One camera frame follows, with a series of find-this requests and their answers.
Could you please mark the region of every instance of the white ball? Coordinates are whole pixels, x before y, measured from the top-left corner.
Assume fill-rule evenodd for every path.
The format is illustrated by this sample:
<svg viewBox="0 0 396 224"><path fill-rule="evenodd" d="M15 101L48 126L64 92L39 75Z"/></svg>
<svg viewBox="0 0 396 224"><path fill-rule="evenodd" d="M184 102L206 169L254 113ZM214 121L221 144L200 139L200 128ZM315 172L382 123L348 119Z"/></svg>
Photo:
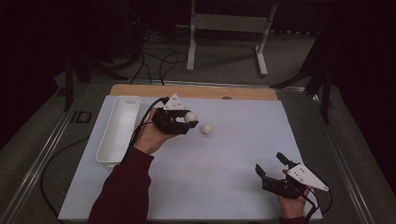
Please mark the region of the white ball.
<svg viewBox="0 0 396 224"><path fill-rule="evenodd" d="M184 116L184 121L186 123L189 123L190 121L196 121L196 120L197 120L197 115L191 111L187 112L187 114Z"/></svg>
<svg viewBox="0 0 396 224"><path fill-rule="evenodd" d="M209 124L205 124L201 127L201 132L203 134L210 134L212 133L212 126L210 126Z"/></svg>

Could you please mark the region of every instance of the cable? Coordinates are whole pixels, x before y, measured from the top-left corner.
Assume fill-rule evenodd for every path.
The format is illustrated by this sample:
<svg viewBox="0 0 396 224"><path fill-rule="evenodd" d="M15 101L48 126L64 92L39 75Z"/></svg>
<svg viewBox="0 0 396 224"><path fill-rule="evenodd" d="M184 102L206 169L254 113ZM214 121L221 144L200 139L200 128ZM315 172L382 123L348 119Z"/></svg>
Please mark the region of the cable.
<svg viewBox="0 0 396 224"><path fill-rule="evenodd" d="M134 76L131 78L131 81L129 82L129 84L132 84L134 82L134 79L137 77L137 75L139 75L140 71L142 70L143 66L145 65L145 56L143 54L141 54L140 56L142 56L141 58L143 58L143 62L140 64L140 67L137 70L137 72L134 73Z"/></svg>
<svg viewBox="0 0 396 224"><path fill-rule="evenodd" d="M303 198L305 198L312 205L312 208L309 210L309 212L305 216L305 224L309 223L309 220L311 219L312 215L314 215L314 213L316 213L319 209L319 200L317 198L317 195L312 191L312 189L310 189L309 191L311 191L312 194L314 194L315 198L317 199L318 206L316 206L314 204L314 202L312 202L310 199L308 199L308 197L306 197L305 195L302 195Z"/></svg>
<svg viewBox="0 0 396 224"><path fill-rule="evenodd" d="M329 186L327 183L326 183L326 181L320 176L320 175L318 175L318 173L316 173L315 171L313 171L313 170L311 170L311 169L309 169L321 182L323 182L323 184L324 185L326 185L326 186ZM331 208L332 208L332 190L329 188L329 194L330 194L330 202L329 202L329 205L328 205L328 207L324 210L324 211L322 211L322 214L324 215L324 214L326 214Z"/></svg>
<svg viewBox="0 0 396 224"><path fill-rule="evenodd" d="M148 53L148 52L145 51L145 50L142 50L144 54L147 54L148 56L150 56L150 57L152 57L152 58L154 58L154 59L157 59L157 60L161 61L160 69L159 69L159 78L160 78L161 83L162 83L163 85L165 85L165 83L164 83L164 81L163 81L163 78L166 76L166 74L168 74L178 63L184 63L184 62L186 62L188 57L187 57L187 54L185 54L185 53L179 53L179 52L177 52L177 51L175 51L175 50L173 50L173 49L156 49L156 50L168 50L168 51L171 51L171 53L167 54L164 58L160 58L160 57L157 57L157 56L155 56L155 55L153 55L153 54L151 54L151 53ZM168 59L169 57L173 56L173 55L176 55L176 56L177 56L177 59L176 59L175 61L168 61L167 59ZM179 55L183 55L183 56L184 56L184 59L183 59L183 60L179 60ZM168 69L162 74L163 66L164 66L165 63L170 63L170 64L172 64L172 65L171 65L170 68L168 68Z"/></svg>
<svg viewBox="0 0 396 224"><path fill-rule="evenodd" d="M139 125L137 125L137 127L134 129L134 132L132 133L132 136L131 136L131 141L129 142L128 149L126 150L125 155L124 155L124 157L122 158L122 160L121 160L120 163L123 163L123 162L124 162L125 158L127 157L127 155L129 154L129 152L130 152L130 150L131 150L131 147L133 147L134 144L136 143L137 137L139 136L140 131L142 130L142 126L143 126L143 125L146 125L146 124L145 124L145 120L146 120L147 116L149 115L149 112L151 111L151 109L152 109L156 104L158 104L159 102L162 102L163 104L166 104L166 102L167 102L168 100L169 100L169 97L159 98L159 99L157 99L156 101L154 101L154 103L152 103L152 104L148 107L148 110L146 111L146 113L145 113L145 115L143 116L143 118L140 120Z"/></svg>
<svg viewBox="0 0 396 224"><path fill-rule="evenodd" d="M149 80L148 84L151 85L152 84L152 77L151 77L151 73L149 71L151 68L149 67L149 65L147 63L144 63L144 65L146 67L146 70L148 71L148 80Z"/></svg>
<svg viewBox="0 0 396 224"><path fill-rule="evenodd" d="M80 54L80 57L82 59L84 59L88 64L90 64L92 67L103 71L106 75L108 75L110 77L113 77L115 79L120 79L120 80L128 79L127 77L120 76L119 74L111 71L111 69L107 68L106 66L102 65L101 63L96 62L83 54Z"/></svg>
<svg viewBox="0 0 396 224"><path fill-rule="evenodd" d="M52 162L52 160L55 159L59 154L61 154L65 150L69 149L70 147L76 146L76 145L78 145L78 144L80 144L82 142L87 141L88 139L89 139L89 137L83 138L83 139L81 139L81 140L79 140L79 141L77 141L77 142L75 142L73 144L70 144L67 147L64 147L64 148L60 149L58 152L56 152L54 155L52 155L49 158L49 161L47 162L47 164L44 167L43 172L41 173L41 176L40 176L40 191L41 191L41 194L43 196L43 199L46 202L46 204L49 207L49 209L51 210L52 214L55 215L55 217L59 221L59 223L62 223L62 224L64 224L64 222L58 219L58 212L56 212L55 208L50 203L50 200L48 199L48 197L46 195L46 192L44 191L44 174L46 173L47 168L49 167L49 165Z"/></svg>
<svg viewBox="0 0 396 224"><path fill-rule="evenodd" d="M117 64L117 65L106 65L106 64L104 64L104 66L106 68L108 68L108 69L113 70L113 71L122 71L122 70L125 70L128 67L134 65L136 62L137 62L137 60L133 61L133 60L129 59L128 62L126 62L126 63L120 63L120 64Z"/></svg>
<svg viewBox="0 0 396 224"><path fill-rule="evenodd" d="M315 199L317 200L317 203L318 203L317 208L320 208L320 201L318 200L317 194L312 189L309 189L309 191L311 191L311 193L314 195Z"/></svg>

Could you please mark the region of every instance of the table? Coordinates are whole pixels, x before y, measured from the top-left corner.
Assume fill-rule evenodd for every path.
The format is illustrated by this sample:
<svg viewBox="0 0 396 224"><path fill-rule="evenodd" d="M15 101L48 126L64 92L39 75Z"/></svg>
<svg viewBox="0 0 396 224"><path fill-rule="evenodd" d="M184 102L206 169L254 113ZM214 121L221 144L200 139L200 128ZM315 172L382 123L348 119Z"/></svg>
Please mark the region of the table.
<svg viewBox="0 0 396 224"><path fill-rule="evenodd" d="M272 90L116 85L104 101L59 219L85 220L111 172L94 157L115 97L141 96L142 117L156 98L174 92L197 113L202 124L211 123L214 131L203 136L198 129L190 130L167 141L153 154L148 219L236 221L279 216L276 197L261 189L255 163L268 175L282 178L279 171L284 166L276 159L278 151L293 161L302 159L283 106ZM224 96L232 100L221 100ZM321 218L320 213L313 218Z"/></svg>
<svg viewBox="0 0 396 224"><path fill-rule="evenodd" d="M195 0L191 0L191 25L190 25L190 47L187 59L187 71L192 72L195 61L195 30L220 30L220 31L239 31L262 34L260 45L256 46L257 62L260 68L260 74L267 76L267 67L265 66L262 51L270 32L271 24L276 12L277 4L272 4L267 18L229 16L202 14L195 11Z"/></svg>

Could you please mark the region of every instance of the gray floor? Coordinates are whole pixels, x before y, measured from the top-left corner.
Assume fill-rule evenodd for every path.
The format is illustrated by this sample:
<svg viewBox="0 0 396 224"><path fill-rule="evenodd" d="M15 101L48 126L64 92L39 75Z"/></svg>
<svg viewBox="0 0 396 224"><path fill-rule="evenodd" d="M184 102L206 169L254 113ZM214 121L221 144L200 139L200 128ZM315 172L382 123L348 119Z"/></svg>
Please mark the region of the gray floor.
<svg viewBox="0 0 396 224"><path fill-rule="evenodd" d="M205 83L266 88L294 76L314 41L314 38L306 35L270 35L264 50L269 75L262 77L253 54L257 42L255 36L238 41L209 41L201 38L197 43L195 70L188 73L185 63L177 64L166 75L165 84ZM169 51L157 48L171 48L187 53L188 44L185 35L174 42L154 36L145 48L147 52L163 58ZM146 56L149 70L142 70L137 83L149 83L149 73L154 79L158 76L161 62ZM138 64L121 74L131 77L137 68ZM57 79L62 86L64 76L60 74ZM293 86L303 87L307 80ZM0 219L1 223L57 223L40 193L39 176L25 175L30 168L36 167L41 167L37 169L41 173L44 167L35 163L37 157L48 160L50 155L60 153L50 162L43 175L46 195L55 210L59 211L101 104L114 83L119 82L100 73L95 73L91 84L76 82L77 100L70 114L63 112L64 98L52 96L0 151L0 209L2 217L5 217L4 212L7 211L6 217L10 220ZM396 223L395 196L380 173L337 89L332 87L330 125L325 124L318 115L318 102L315 98L306 96L301 88L288 88L278 91L277 95L288 114L304 163L322 175L332 189L332 207L322 220L316 222ZM91 112L92 120L89 123L70 123L74 111ZM59 120L66 120L66 123L59 123ZM18 190L23 180L30 182L24 183L30 188ZM329 195L319 192L318 197L322 209L327 207ZM13 198L21 198L21 201L10 203Z"/></svg>

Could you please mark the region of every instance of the maroon sleeve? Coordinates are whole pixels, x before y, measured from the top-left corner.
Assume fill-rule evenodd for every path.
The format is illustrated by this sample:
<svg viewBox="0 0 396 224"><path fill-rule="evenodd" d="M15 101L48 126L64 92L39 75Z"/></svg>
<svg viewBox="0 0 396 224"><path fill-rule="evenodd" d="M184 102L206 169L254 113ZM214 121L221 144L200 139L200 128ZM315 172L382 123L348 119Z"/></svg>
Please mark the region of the maroon sleeve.
<svg viewBox="0 0 396 224"><path fill-rule="evenodd" d="M114 167L93 204L88 223L144 224L149 210L149 167L154 158L135 148Z"/></svg>
<svg viewBox="0 0 396 224"><path fill-rule="evenodd" d="M305 217L295 217L295 218L279 218L279 224L304 224Z"/></svg>

